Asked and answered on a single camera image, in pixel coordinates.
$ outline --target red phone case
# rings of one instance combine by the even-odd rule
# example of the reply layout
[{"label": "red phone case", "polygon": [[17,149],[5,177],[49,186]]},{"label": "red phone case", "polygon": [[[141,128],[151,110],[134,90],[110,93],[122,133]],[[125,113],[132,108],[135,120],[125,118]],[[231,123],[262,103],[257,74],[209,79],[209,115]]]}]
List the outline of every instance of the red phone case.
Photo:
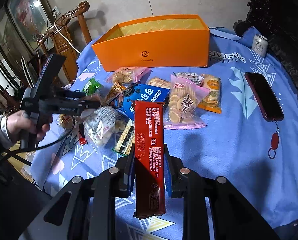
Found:
[{"label": "red phone case", "polygon": [[[281,112],[282,117],[278,117],[278,116],[268,116],[268,115],[267,115],[267,112],[266,112],[265,108],[264,108],[263,105],[262,105],[262,101],[261,101],[261,99],[259,98],[259,95],[258,95],[258,93],[257,93],[257,91],[256,91],[256,89],[255,89],[255,87],[254,87],[254,85],[253,85],[253,83],[252,83],[252,81],[251,81],[250,78],[249,78],[249,75],[260,75],[263,79],[265,79],[265,77],[264,77],[263,75],[261,75],[261,74],[258,74],[258,73],[250,73],[250,72],[246,72],[246,73],[245,73],[245,78],[246,78],[246,80],[247,80],[247,82],[248,82],[248,84],[249,84],[249,86],[250,86],[252,92],[254,93],[254,96],[255,96],[255,98],[256,98],[256,101],[257,101],[257,103],[258,103],[258,105],[259,105],[260,111],[262,112],[262,116],[264,117],[264,119],[265,119],[267,122],[273,122],[273,121],[281,121],[281,120],[283,120],[283,119],[284,119],[284,115],[283,115],[282,112]],[[275,98],[275,100],[276,100],[275,102],[273,102],[273,104],[276,103],[277,105],[279,105],[278,100],[277,100],[276,96],[274,95],[274,92],[272,91],[270,85],[268,84],[268,82],[267,82],[266,79],[265,79],[265,81],[266,81],[266,83],[267,83],[267,85],[268,85],[268,87],[269,87],[269,90],[271,91],[271,93],[273,94],[273,96],[274,96],[274,98]]]}]

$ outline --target green snack package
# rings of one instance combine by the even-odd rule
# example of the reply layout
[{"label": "green snack package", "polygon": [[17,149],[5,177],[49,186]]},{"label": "green snack package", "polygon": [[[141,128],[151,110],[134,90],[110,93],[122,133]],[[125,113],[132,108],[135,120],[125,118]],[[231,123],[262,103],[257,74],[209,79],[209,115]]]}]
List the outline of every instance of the green snack package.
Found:
[{"label": "green snack package", "polygon": [[94,78],[91,78],[82,91],[85,92],[87,96],[90,96],[101,87],[102,85],[98,81],[96,81]]}]

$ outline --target orange paper box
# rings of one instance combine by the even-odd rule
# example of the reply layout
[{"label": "orange paper box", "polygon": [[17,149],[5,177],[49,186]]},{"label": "orange paper box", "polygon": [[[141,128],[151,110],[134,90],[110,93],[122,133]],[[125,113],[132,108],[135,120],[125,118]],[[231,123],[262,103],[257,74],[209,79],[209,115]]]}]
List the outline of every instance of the orange paper box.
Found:
[{"label": "orange paper box", "polygon": [[198,15],[164,15],[120,23],[92,45],[106,71],[121,66],[206,67],[209,28]]}]

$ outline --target framed painting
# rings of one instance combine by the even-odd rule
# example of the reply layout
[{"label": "framed painting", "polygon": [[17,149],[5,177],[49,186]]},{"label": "framed painting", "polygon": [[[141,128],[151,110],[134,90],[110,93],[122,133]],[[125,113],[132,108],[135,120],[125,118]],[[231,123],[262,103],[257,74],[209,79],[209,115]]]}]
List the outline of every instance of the framed painting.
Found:
[{"label": "framed painting", "polygon": [[34,52],[38,48],[36,41],[46,31],[48,22],[40,0],[8,0],[7,9],[15,28]]}]

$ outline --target wall outlet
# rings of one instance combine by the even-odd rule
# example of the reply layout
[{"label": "wall outlet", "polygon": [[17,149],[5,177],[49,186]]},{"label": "wall outlet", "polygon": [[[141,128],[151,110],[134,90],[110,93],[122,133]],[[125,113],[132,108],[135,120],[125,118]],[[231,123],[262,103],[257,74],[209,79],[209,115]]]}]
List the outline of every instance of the wall outlet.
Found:
[{"label": "wall outlet", "polygon": [[55,10],[55,12],[57,13],[57,16],[60,15],[60,11],[57,6],[54,6],[52,10]]}]

